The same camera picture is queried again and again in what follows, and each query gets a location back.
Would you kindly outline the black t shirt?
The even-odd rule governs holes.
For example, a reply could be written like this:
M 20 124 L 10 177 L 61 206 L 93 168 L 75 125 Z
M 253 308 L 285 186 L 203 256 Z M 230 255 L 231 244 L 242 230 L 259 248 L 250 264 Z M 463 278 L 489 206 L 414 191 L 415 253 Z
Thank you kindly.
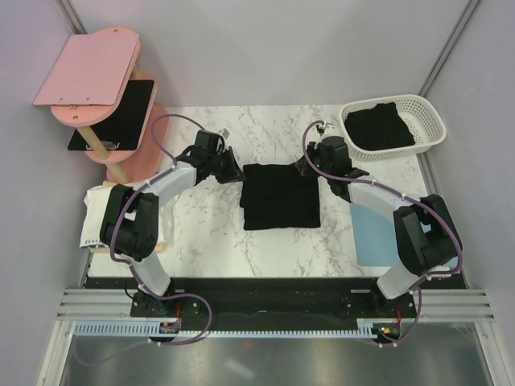
M 290 165 L 249 164 L 243 168 L 240 207 L 246 231 L 319 228 L 319 183 Z
M 351 112 L 345 118 L 344 126 L 352 142 L 362 150 L 389 150 L 415 144 L 394 102 Z

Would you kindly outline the white t shirt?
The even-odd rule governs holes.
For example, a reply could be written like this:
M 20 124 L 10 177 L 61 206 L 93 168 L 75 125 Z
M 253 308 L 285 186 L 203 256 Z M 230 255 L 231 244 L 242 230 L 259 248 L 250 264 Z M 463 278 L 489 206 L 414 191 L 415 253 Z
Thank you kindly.
M 114 186 L 115 183 L 104 181 L 101 186 L 92 187 L 87 190 L 84 198 L 86 216 L 80 236 L 80 248 L 103 244 L 99 237 L 101 224 L 109 200 L 109 194 Z M 175 227 L 173 207 L 175 203 L 176 198 L 173 198 L 160 209 L 157 244 L 166 243 L 167 247 L 173 244 Z

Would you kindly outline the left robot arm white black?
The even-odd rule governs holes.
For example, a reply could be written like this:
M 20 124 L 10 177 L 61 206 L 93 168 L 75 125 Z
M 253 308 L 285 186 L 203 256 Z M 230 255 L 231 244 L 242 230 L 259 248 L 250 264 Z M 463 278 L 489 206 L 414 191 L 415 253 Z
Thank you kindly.
M 162 207 L 205 179 L 220 184 L 245 180 L 233 149 L 218 133 L 200 131 L 193 145 L 174 161 L 174 166 L 137 187 L 117 184 L 110 193 L 100 229 L 100 240 L 109 246 L 112 259 L 130 267 L 148 305 L 159 316 L 176 308 L 176 296 L 168 292 L 171 279 L 162 267 L 155 246 Z

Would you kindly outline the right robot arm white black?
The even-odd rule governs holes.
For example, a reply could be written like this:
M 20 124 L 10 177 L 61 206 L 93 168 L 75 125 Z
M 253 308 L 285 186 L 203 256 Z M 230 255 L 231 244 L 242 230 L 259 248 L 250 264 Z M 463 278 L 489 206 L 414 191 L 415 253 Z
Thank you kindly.
M 398 297 L 434 275 L 452 275 L 463 263 L 463 246 L 442 197 L 410 196 L 352 165 L 342 137 L 303 140 L 300 169 L 324 177 L 334 195 L 375 212 L 393 225 L 398 261 L 376 281 L 369 309 L 387 316 Z

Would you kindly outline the black t shirt in basket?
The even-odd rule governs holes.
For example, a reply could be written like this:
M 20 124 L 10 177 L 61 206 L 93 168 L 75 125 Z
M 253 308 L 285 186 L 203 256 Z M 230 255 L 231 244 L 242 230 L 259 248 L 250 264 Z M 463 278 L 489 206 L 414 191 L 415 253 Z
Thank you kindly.
M 351 112 L 345 118 L 344 126 L 352 142 L 362 150 L 389 150 L 415 144 L 394 102 Z

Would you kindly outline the light blue folding board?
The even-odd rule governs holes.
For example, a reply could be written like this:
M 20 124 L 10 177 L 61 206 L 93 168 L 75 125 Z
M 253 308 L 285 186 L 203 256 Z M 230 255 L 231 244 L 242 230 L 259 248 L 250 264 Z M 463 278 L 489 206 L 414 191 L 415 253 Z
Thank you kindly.
M 399 256 L 393 222 L 359 204 L 352 203 L 350 213 L 358 265 L 395 265 Z

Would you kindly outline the black clipboard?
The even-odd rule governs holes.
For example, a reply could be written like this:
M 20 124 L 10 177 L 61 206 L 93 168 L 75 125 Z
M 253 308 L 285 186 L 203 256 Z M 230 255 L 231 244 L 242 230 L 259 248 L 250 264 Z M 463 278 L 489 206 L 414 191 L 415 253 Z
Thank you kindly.
M 153 80 L 129 80 L 117 109 L 91 126 L 108 151 L 137 149 L 154 86 Z

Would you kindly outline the white plastic basket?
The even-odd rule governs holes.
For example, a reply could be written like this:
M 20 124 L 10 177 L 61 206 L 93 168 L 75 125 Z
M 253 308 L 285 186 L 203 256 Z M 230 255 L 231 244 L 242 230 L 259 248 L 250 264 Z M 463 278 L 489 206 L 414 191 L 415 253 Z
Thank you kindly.
M 365 150 L 350 137 L 345 120 L 350 113 L 372 109 L 379 104 L 394 103 L 398 116 L 407 125 L 414 144 L 385 150 Z M 447 136 L 447 128 L 435 107 L 425 98 L 414 94 L 384 96 L 343 105 L 339 111 L 339 123 L 348 145 L 351 158 L 360 162 L 383 161 L 391 158 L 421 154 L 441 143 Z

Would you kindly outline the pink tiered shelf stand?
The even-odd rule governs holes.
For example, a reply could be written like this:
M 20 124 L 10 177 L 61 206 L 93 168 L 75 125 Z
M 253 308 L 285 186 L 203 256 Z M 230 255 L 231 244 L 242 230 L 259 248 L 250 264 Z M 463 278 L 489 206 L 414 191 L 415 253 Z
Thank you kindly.
M 34 105 L 48 106 L 62 125 L 72 128 L 68 150 L 106 166 L 114 183 L 148 179 L 161 162 L 159 149 L 167 136 L 166 111 L 155 102 L 158 85 L 138 69 L 141 43 L 138 34 L 112 27 L 70 37 L 35 97 Z M 91 126 L 109 117 L 119 106 L 129 80 L 153 80 L 154 91 L 136 150 L 108 151 Z

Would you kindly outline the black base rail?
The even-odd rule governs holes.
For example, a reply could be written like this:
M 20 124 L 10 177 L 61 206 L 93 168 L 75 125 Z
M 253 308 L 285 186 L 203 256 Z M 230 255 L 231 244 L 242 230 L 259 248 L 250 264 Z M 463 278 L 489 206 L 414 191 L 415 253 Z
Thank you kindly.
M 358 318 L 409 318 L 415 315 L 414 298 L 404 294 L 381 300 L 375 281 L 351 278 L 206 278 L 177 277 L 158 300 L 144 294 L 128 277 L 87 279 L 88 290 L 124 290 L 133 317 L 200 318 L 213 311 L 225 314 L 301 314 Z

